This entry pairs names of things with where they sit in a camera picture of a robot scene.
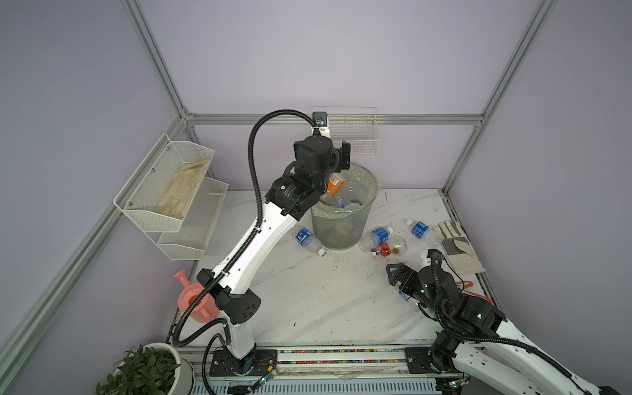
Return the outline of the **blue label bottle near bin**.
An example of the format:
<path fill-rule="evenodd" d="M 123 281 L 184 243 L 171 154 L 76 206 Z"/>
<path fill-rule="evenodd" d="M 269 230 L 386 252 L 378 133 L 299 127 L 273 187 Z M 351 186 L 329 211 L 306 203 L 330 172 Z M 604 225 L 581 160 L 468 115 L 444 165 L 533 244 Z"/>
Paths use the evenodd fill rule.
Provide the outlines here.
<path fill-rule="evenodd" d="M 386 243 L 392 233 L 393 228 L 391 226 L 376 228 L 372 232 L 368 233 L 368 235 L 361 238 L 357 245 L 361 251 L 369 252 L 373 248 Z"/>

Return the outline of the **blue label bottle by bin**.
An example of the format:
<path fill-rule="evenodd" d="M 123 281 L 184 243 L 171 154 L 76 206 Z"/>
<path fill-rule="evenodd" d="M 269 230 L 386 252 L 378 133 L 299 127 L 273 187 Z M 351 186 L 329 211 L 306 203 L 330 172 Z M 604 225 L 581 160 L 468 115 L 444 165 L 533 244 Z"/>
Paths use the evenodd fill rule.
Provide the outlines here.
<path fill-rule="evenodd" d="M 300 228 L 295 236 L 300 246 L 311 253 L 317 254 L 319 257 L 324 257 L 327 253 L 326 249 L 317 239 L 317 237 L 307 228 Z"/>

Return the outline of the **beige cloth in shelf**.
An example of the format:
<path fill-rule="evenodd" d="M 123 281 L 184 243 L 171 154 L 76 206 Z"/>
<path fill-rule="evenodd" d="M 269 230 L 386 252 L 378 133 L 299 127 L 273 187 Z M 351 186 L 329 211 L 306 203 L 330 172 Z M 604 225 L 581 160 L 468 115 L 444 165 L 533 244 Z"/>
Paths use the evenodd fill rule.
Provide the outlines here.
<path fill-rule="evenodd" d="M 155 212 L 177 220 L 184 220 L 210 162 L 210 160 L 204 160 L 187 163 L 177 170 L 166 192 L 156 204 Z"/>

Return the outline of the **small blue label bottle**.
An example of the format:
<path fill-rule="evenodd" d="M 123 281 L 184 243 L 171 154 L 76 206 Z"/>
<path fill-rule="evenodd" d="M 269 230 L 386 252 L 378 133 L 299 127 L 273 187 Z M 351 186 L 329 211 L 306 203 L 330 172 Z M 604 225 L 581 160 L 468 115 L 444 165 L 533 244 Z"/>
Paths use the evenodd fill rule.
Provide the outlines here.
<path fill-rule="evenodd" d="M 403 293 L 402 291 L 400 291 L 398 294 L 400 294 L 401 298 L 403 298 L 405 301 L 409 301 L 411 299 L 411 296 Z"/>

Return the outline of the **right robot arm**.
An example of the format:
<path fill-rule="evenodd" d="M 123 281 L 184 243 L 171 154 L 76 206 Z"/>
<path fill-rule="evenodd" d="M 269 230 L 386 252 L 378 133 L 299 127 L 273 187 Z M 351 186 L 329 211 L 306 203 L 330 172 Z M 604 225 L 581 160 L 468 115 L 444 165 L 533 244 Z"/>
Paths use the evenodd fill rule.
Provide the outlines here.
<path fill-rule="evenodd" d="M 411 373 L 461 373 L 445 391 L 457 392 L 475 378 L 503 394 L 614 394 L 611 386 L 597 386 L 568 370 L 528 339 L 505 314 L 480 296 L 469 295 L 464 284 L 444 271 L 444 256 L 429 250 L 419 271 L 404 263 L 386 267 L 388 282 L 415 300 L 424 316 L 441 330 L 421 355 L 405 350 Z"/>

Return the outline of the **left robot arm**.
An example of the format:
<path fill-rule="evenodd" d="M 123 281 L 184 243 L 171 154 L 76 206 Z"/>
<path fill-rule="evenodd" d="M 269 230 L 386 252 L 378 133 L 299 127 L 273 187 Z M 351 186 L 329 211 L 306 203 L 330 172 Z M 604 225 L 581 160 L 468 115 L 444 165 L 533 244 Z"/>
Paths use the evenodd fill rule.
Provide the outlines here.
<path fill-rule="evenodd" d="M 255 168 L 255 139 L 266 122 L 281 116 L 306 121 L 311 133 L 293 144 L 294 161 L 264 194 Z M 325 112 L 307 115 L 298 110 L 275 110 L 263 115 L 253 126 L 247 156 L 257 211 L 255 220 L 220 264 L 198 274 L 202 291 L 183 312 L 172 336 L 174 347 L 184 347 L 213 326 L 222 325 L 225 333 L 222 347 L 230 368 L 237 375 L 246 375 L 255 366 L 256 343 L 250 319 L 257 313 L 261 300 L 250 289 L 253 277 L 281 237 L 327 192 L 330 176 L 349 169 L 351 145 L 344 142 L 340 147 L 334 146 L 329 133 L 329 116 Z M 219 316 L 193 334 L 182 337 L 184 324 L 208 296 L 214 299 Z"/>

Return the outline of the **white mesh two-tier shelf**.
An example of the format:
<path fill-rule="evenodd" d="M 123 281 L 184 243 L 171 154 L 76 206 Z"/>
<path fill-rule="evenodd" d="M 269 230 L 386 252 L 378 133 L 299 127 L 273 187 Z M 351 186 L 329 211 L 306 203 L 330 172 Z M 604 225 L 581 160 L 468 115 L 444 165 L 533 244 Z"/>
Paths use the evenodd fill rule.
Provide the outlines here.
<path fill-rule="evenodd" d="M 228 184 L 210 176 L 214 151 L 163 135 L 114 199 L 115 207 L 172 261 L 199 260 Z"/>

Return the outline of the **grey mesh waste bin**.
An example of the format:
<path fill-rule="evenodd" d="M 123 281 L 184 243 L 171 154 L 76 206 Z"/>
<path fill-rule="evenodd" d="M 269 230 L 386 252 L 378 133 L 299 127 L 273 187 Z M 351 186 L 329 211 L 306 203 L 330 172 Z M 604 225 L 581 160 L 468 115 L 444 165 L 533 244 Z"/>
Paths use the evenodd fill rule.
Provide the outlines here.
<path fill-rule="evenodd" d="M 311 213 L 316 237 L 330 250 L 346 250 L 355 246 L 364 234 L 372 205 L 373 202 L 369 209 L 337 220 L 315 217 Z"/>

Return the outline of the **potted green plant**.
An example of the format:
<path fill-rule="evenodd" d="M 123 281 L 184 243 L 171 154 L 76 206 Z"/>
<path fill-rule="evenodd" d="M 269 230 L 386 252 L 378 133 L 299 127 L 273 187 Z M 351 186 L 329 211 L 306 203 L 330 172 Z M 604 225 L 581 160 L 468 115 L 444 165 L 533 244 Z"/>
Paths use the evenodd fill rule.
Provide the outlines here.
<path fill-rule="evenodd" d="M 174 347 L 162 342 L 127 351 L 95 394 L 191 394 L 195 385 L 193 365 Z"/>

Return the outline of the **grey white work glove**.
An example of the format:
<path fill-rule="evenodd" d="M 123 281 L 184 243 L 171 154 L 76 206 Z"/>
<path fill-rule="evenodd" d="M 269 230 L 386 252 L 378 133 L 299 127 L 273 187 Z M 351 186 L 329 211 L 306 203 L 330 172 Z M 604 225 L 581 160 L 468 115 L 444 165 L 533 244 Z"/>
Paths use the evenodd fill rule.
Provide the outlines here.
<path fill-rule="evenodd" d="M 487 271 L 459 222 L 441 222 L 433 227 L 433 231 L 441 239 L 445 256 L 458 275 L 475 275 Z"/>

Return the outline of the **green plastic bin liner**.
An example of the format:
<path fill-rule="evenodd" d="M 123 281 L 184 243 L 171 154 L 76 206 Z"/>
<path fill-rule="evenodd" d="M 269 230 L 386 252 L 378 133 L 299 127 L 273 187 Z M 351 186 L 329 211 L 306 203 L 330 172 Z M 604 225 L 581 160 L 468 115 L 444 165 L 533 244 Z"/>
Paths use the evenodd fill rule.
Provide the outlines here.
<path fill-rule="evenodd" d="M 381 188 L 374 173 L 354 162 L 349 169 L 332 174 L 326 186 L 311 213 L 331 220 L 369 209 Z"/>

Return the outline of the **orange label bottle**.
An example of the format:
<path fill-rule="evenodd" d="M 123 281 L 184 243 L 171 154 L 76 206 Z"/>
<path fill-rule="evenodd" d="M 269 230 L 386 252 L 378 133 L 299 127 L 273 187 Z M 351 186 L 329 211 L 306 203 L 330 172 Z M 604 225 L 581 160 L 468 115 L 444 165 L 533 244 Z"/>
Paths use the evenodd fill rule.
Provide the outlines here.
<path fill-rule="evenodd" d="M 345 185 L 347 179 L 344 175 L 334 173 L 330 176 L 328 181 L 328 186 L 325 194 L 320 198 L 320 201 L 323 204 L 341 208 L 344 207 L 342 199 L 339 196 L 339 193 L 342 187 Z"/>

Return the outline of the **blue label bottle far right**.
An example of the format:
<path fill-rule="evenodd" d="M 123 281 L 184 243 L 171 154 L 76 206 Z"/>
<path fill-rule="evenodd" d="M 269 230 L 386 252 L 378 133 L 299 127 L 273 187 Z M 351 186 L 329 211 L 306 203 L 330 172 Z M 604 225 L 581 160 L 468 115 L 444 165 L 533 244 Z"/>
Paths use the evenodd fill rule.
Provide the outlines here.
<path fill-rule="evenodd" d="M 406 219 L 405 224 L 414 237 L 424 242 L 430 248 L 437 248 L 441 244 L 442 239 L 430 226 L 426 225 L 426 223 L 413 219 Z"/>

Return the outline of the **pink watering can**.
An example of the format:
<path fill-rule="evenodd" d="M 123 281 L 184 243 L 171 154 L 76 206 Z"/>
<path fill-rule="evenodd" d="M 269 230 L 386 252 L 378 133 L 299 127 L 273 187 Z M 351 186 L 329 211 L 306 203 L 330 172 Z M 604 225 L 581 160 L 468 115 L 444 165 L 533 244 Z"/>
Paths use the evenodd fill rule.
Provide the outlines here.
<path fill-rule="evenodd" d="M 204 287 L 199 283 L 191 283 L 186 277 L 184 270 L 174 274 L 173 278 L 179 281 L 184 288 L 179 294 L 177 302 L 179 310 L 183 313 L 194 303 Z M 218 318 L 219 314 L 220 310 L 217 308 L 213 297 L 206 295 L 196 305 L 190 317 L 199 324 L 208 324 Z"/>

